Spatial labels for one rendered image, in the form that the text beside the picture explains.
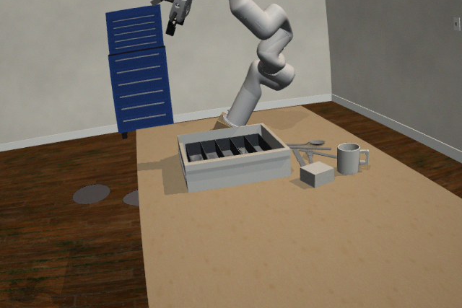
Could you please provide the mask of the grey mug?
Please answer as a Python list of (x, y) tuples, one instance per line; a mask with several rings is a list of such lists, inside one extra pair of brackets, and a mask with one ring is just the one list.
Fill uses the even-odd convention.
[[(366, 161), (360, 161), (360, 154), (366, 154)], [(343, 175), (359, 172), (359, 165), (368, 165), (369, 150), (360, 149), (358, 144), (344, 143), (337, 146), (337, 171)]]

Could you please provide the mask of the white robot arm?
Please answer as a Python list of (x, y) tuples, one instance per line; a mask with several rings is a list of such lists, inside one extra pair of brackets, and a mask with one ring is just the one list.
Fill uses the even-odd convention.
[(293, 31), (286, 12), (277, 4), (270, 4), (263, 11), (252, 0), (229, 2), (232, 14), (261, 40), (257, 47), (260, 60), (251, 63), (232, 107), (222, 116), (225, 123), (238, 127), (247, 125), (261, 97), (260, 84), (279, 91), (294, 79), (295, 69), (281, 53), (293, 38)]

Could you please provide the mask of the grey metal spoon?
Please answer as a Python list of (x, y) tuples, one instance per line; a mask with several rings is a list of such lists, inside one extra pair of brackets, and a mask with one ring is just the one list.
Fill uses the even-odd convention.
[(191, 161), (196, 162), (196, 161), (201, 161), (202, 157), (200, 155), (193, 155), (191, 157)]
[[(325, 141), (322, 140), (314, 140), (314, 141), (309, 141), (306, 144), (312, 144), (312, 145), (322, 145), (325, 143)], [(286, 144), (287, 146), (301, 146), (301, 145), (306, 145), (306, 144)]]

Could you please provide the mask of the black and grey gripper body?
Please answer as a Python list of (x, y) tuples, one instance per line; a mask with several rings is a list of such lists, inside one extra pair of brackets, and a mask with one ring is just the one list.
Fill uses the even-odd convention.
[(190, 12), (192, 1), (193, 0), (174, 0), (169, 18), (171, 18), (173, 12), (177, 12), (175, 18), (177, 22), (182, 22)]

